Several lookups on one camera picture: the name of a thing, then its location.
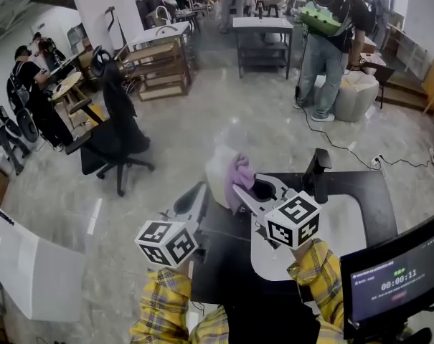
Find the metal table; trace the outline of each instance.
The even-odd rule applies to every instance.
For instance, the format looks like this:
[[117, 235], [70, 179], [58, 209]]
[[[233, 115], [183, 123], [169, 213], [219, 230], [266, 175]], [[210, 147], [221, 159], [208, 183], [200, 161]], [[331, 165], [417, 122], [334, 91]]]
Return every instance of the metal table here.
[[[241, 69], [244, 66], [286, 66], [286, 79], [288, 79], [293, 25], [286, 18], [234, 18], [233, 27], [236, 33], [239, 77], [242, 77]], [[262, 39], [248, 44], [241, 42], [241, 34], [254, 33], [261, 33]], [[283, 35], [283, 38], [278, 42], [267, 42], [263, 39], [263, 35], [267, 33], [278, 33]]]

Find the hand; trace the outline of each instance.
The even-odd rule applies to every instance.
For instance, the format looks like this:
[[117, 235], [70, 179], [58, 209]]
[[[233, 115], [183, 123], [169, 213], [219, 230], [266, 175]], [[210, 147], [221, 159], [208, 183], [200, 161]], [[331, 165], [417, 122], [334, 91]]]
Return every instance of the hand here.
[[304, 259], [304, 257], [306, 256], [307, 252], [309, 251], [309, 249], [312, 246], [312, 239], [310, 239], [309, 241], [307, 241], [303, 246], [301, 246], [299, 249], [292, 249], [291, 253], [293, 254], [293, 256], [295, 257], [297, 263], [301, 263]]

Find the backpack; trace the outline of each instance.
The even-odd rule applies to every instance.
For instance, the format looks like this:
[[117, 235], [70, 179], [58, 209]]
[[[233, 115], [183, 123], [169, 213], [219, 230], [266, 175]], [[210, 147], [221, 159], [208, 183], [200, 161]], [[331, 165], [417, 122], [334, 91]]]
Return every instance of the backpack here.
[[328, 37], [339, 36], [351, 25], [352, 0], [309, 0], [300, 9], [301, 21]]
[[12, 90], [8, 91], [8, 100], [9, 105], [11, 106], [11, 109], [14, 113], [16, 113], [20, 108], [25, 108], [30, 99], [30, 90], [28, 90], [17, 77], [23, 65], [24, 62], [21, 62], [17, 66], [16, 71], [14, 72], [13, 69], [9, 75], [9, 81], [12, 84]]
[[0, 128], [4, 127], [6, 131], [15, 138], [22, 136], [22, 131], [11, 118], [8, 117], [3, 106], [0, 106]]

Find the timer display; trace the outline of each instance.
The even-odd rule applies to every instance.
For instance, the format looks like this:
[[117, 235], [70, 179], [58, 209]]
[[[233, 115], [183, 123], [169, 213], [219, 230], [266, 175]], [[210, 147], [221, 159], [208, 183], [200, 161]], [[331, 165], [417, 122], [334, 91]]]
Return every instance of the timer display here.
[[434, 238], [351, 276], [352, 318], [357, 323], [387, 312], [434, 288]]
[[406, 275], [401, 275], [395, 278], [395, 280], [389, 281], [387, 283], [382, 283], [381, 290], [389, 290], [391, 287], [395, 287], [399, 284], [402, 284], [403, 282], [407, 282], [408, 280], [413, 279], [416, 276], [416, 269], [414, 269], [413, 271], [408, 272]]

